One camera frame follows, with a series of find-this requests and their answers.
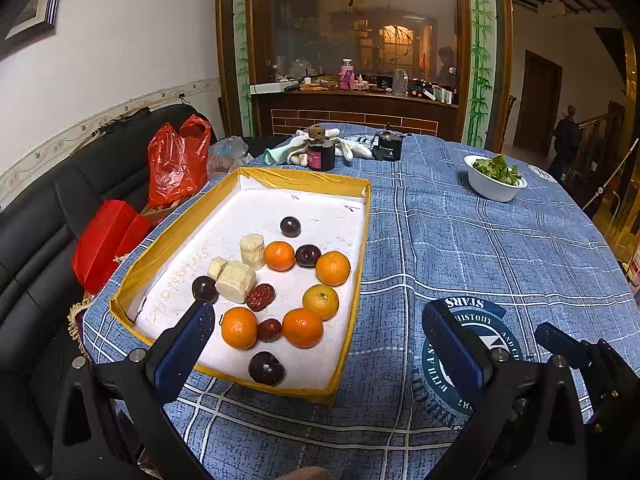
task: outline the person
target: person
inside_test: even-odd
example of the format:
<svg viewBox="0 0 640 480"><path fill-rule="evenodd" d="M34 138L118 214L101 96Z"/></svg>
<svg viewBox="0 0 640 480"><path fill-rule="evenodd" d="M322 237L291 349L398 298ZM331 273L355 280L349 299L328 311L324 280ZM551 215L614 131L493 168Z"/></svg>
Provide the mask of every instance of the person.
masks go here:
<svg viewBox="0 0 640 480"><path fill-rule="evenodd" d="M449 72L449 68L455 68L456 57L450 46L443 46L438 50L438 56L442 62L442 68L438 72L437 81L442 85L455 86L456 75Z"/></svg>
<svg viewBox="0 0 640 480"><path fill-rule="evenodd" d="M547 170L558 182L562 180L562 174L567 173L574 163L582 140L582 133L574 120L575 107L569 105L566 111L566 117L558 121L554 131L556 156Z"/></svg>

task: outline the screw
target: screw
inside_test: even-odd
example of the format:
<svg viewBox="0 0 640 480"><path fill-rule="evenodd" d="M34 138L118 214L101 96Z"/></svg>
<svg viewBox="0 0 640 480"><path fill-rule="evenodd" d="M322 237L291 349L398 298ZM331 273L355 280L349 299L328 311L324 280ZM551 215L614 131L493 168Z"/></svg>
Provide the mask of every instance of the screw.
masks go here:
<svg viewBox="0 0 640 480"><path fill-rule="evenodd" d="M136 348L135 350L132 350L131 353L129 354L129 359L135 363L139 363L140 361L142 361L142 359L145 358L145 355L146 355L146 352L144 349Z"/></svg>
<svg viewBox="0 0 640 480"><path fill-rule="evenodd" d="M553 362L554 366L557 366L558 368L567 368L568 366L566 359L561 355L554 355L551 358L551 361Z"/></svg>
<svg viewBox="0 0 640 480"><path fill-rule="evenodd" d="M509 358L509 352L507 352L504 348L494 348L491 350L491 357L493 357L499 363L505 362Z"/></svg>
<svg viewBox="0 0 640 480"><path fill-rule="evenodd" d="M76 370L79 370L85 364L86 364L86 359L84 357L82 357L81 355L79 355L73 361L71 361L72 367L75 368Z"/></svg>

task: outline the orange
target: orange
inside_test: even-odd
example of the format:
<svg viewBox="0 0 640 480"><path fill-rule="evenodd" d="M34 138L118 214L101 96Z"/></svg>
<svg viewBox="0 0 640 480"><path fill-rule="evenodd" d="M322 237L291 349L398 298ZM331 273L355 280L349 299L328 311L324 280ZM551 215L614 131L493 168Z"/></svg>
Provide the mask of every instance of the orange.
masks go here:
<svg viewBox="0 0 640 480"><path fill-rule="evenodd" d="M302 296L302 306L313 310L323 321L335 316L339 305L338 294L329 285L314 285Z"/></svg>
<svg viewBox="0 0 640 480"><path fill-rule="evenodd" d="M258 320L244 306L235 306L222 318L222 339L238 350L251 348L258 337Z"/></svg>
<svg viewBox="0 0 640 480"><path fill-rule="evenodd" d="M289 310L282 319L284 337L298 348L311 348L322 339L322 319L308 308Z"/></svg>
<svg viewBox="0 0 640 480"><path fill-rule="evenodd" d="M347 257L338 251L325 253L316 262L316 276L326 285L337 286L347 281L351 264Z"/></svg>
<svg viewBox="0 0 640 480"><path fill-rule="evenodd" d="M273 270L289 270L296 261L296 253L286 242L271 242L264 248L264 262Z"/></svg>

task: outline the white bowl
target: white bowl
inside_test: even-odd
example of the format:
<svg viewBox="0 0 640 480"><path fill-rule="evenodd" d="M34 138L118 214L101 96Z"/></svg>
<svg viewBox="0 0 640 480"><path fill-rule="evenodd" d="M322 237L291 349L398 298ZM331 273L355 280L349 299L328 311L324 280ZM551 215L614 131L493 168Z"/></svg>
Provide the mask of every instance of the white bowl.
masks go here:
<svg viewBox="0 0 640 480"><path fill-rule="evenodd" d="M486 156L467 155L465 157L465 163L469 167L469 183L471 184L471 187L473 187L473 189L482 196L495 200L496 202L508 202L516 196L519 189L527 187L527 181L524 180L524 177L522 176L520 177L517 186L511 186L510 184L504 184L499 180L495 180L490 176L480 173L476 168L474 168L474 162L481 158L490 160Z"/></svg>

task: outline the bowl of lettuce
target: bowl of lettuce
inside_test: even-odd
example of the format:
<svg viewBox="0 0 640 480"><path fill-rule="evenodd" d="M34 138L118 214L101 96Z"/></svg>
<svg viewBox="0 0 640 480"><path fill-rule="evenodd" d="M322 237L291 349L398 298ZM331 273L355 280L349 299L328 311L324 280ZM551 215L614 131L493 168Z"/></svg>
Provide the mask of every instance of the bowl of lettuce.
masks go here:
<svg viewBox="0 0 640 480"><path fill-rule="evenodd" d="M518 167L510 168L503 155L487 158L481 155L467 155L465 163L469 167L469 183L479 194L496 202L508 202L519 189L527 187L527 181L518 172Z"/></svg>

